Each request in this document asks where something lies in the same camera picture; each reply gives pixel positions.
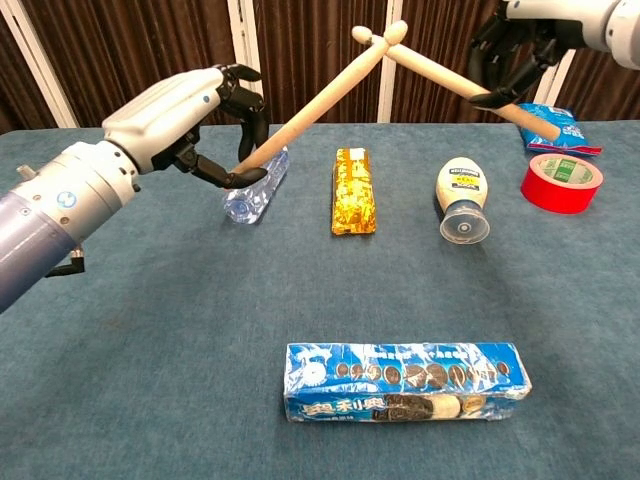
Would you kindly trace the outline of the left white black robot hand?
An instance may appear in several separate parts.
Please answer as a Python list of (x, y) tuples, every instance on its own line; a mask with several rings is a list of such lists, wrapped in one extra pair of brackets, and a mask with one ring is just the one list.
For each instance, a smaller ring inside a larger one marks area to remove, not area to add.
[(263, 97), (240, 85), (261, 74), (243, 64), (214, 65), (166, 78), (107, 117), (105, 139), (125, 151), (141, 174), (171, 165), (220, 188), (242, 189), (267, 175), (262, 167), (231, 173), (195, 151), (200, 125), (219, 109), (241, 122), (238, 160), (245, 160), (268, 138)]

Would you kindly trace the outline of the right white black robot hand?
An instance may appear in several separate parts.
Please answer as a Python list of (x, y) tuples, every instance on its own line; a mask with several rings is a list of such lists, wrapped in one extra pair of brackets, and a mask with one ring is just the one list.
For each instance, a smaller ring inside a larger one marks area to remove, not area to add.
[(608, 49), (616, 1), (500, 1), (470, 44), (469, 78), (487, 89), (471, 98), (497, 110), (519, 100), (571, 49)]

